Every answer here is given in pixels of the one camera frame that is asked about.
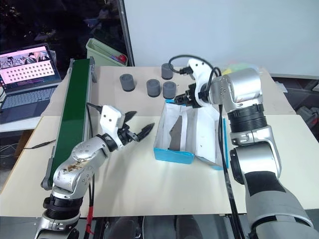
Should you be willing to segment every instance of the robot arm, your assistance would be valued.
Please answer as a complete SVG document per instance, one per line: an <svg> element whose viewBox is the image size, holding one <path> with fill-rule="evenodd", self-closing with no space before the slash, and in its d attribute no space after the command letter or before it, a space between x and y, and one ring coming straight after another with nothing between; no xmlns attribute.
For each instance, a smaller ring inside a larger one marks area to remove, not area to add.
<svg viewBox="0 0 319 239"><path fill-rule="evenodd" d="M251 239L318 239L319 233L297 198L280 182L282 166L272 129L263 114L259 74L245 69L214 78L202 61L190 59L188 71L196 83L176 104L211 107L223 104L230 120L230 151L234 179L245 185Z"/></svg>
<svg viewBox="0 0 319 239"><path fill-rule="evenodd" d="M80 207L93 175L111 152L127 143L141 141L152 130L154 123L139 134L129 131L126 124L136 112L122 114L112 106L98 107L103 135L97 135L76 145L69 158L55 171L50 197L43 202L46 211L38 224L36 239L77 239L74 228L80 218Z"/></svg>

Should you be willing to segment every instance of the gray cylinder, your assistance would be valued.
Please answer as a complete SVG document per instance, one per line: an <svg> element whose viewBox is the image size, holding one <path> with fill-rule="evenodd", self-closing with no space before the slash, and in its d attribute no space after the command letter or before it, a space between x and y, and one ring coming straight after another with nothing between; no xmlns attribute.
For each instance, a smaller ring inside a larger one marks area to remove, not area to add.
<svg viewBox="0 0 319 239"><path fill-rule="evenodd" d="M156 79L150 79L146 82L148 96L157 97L160 95L160 82Z"/></svg>
<svg viewBox="0 0 319 239"><path fill-rule="evenodd" d="M173 71L170 69L168 63L164 63L161 66L161 77L164 80L170 80L173 78Z"/></svg>
<svg viewBox="0 0 319 239"><path fill-rule="evenodd" d="M135 89L133 76L131 74L123 74L120 76L123 91L129 92Z"/></svg>
<svg viewBox="0 0 319 239"><path fill-rule="evenodd" d="M171 100L176 94L176 84L172 81L165 82L163 84L163 97L165 99Z"/></svg>

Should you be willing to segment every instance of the white panel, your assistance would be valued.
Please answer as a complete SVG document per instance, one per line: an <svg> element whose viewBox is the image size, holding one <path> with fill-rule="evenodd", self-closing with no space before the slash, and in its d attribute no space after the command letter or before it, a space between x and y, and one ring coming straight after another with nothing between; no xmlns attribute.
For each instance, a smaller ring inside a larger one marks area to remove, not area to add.
<svg viewBox="0 0 319 239"><path fill-rule="evenodd" d="M319 76L318 0L125 0L125 8L136 66L191 53Z"/></svg>

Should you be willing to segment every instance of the red object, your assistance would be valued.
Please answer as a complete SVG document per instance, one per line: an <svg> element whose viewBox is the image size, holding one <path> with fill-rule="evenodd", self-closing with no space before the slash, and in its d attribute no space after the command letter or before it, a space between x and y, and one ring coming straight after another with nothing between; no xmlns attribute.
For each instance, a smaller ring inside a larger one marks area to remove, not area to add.
<svg viewBox="0 0 319 239"><path fill-rule="evenodd" d="M93 219L93 206L89 207L88 217L86 218L86 230L85 231L90 233L90 234L94 234L93 232L91 232L92 219Z"/></svg>
<svg viewBox="0 0 319 239"><path fill-rule="evenodd" d="M127 61L126 56L123 55L123 54L122 54L122 55L119 55L119 56L118 56L118 59L119 59L120 61L124 62L124 63Z"/></svg>

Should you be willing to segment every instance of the trash bin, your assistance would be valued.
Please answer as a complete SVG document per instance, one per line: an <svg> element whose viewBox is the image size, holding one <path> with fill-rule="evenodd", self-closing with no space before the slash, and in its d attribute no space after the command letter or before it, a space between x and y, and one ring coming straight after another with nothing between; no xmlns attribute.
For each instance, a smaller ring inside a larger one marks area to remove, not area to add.
<svg viewBox="0 0 319 239"><path fill-rule="evenodd" d="M123 63L113 59L123 55L121 52L114 50L112 47L109 47L108 45L105 45L94 38L90 38L88 40L86 43L86 49L87 58L93 56L95 60L95 66L127 66L128 64L128 61Z"/></svg>

